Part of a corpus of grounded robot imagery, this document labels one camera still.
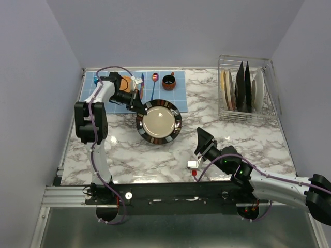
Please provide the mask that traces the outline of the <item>black rimmed striped plate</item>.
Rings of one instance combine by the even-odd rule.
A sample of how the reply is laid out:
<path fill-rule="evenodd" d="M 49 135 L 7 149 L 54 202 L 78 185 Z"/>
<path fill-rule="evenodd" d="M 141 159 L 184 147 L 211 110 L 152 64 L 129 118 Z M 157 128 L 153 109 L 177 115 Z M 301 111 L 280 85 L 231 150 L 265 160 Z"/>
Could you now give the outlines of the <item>black rimmed striped plate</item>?
<path fill-rule="evenodd" d="M 163 145 L 174 141 L 182 129 L 182 116 L 179 109 L 167 100 L 155 99 L 146 102 L 147 114 L 136 115 L 136 128 L 147 142 Z"/>

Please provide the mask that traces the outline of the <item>teal and red plate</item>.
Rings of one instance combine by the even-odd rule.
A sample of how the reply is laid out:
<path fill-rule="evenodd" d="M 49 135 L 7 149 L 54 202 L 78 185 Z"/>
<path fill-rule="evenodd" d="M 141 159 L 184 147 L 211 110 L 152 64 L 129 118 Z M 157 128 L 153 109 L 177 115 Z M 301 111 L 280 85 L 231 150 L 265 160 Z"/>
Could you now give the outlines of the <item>teal and red plate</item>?
<path fill-rule="evenodd" d="M 261 70 L 257 70 L 254 80 L 257 84 L 257 93 L 255 99 L 255 111 L 259 113 L 264 103 L 264 76 Z"/>

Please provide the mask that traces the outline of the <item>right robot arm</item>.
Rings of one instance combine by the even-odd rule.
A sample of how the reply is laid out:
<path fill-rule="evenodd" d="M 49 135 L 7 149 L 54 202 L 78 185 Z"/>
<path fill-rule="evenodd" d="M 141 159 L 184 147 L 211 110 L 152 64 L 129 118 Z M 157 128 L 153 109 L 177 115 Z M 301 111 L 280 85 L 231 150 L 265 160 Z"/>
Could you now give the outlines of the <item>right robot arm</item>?
<path fill-rule="evenodd" d="M 253 165 L 233 146 L 217 148 L 215 138 L 197 128 L 198 144 L 195 155 L 209 160 L 231 176 L 239 186 L 238 197 L 243 202 L 270 200 L 307 210 L 317 221 L 330 225 L 330 181 L 319 174 L 312 177 L 286 176 Z"/>

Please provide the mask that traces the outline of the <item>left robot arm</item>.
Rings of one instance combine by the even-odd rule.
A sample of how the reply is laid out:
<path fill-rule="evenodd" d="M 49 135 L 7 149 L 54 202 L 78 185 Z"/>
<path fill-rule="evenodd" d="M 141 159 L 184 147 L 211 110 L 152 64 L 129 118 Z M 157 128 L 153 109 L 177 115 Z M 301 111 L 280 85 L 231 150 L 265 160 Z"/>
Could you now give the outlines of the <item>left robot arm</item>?
<path fill-rule="evenodd" d="M 98 81 L 95 90 L 84 101 L 74 105 L 74 124 L 76 136 L 85 145 L 91 163 L 92 183 L 105 185 L 112 182 L 105 152 L 105 140 L 108 136 L 108 121 L 105 104 L 109 101 L 122 103 L 126 109 L 138 114 L 147 112 L 141 102 L 139 91 L 120 90 L 122 76 L 111 72 L 108 76 L 96 75 Z"/>

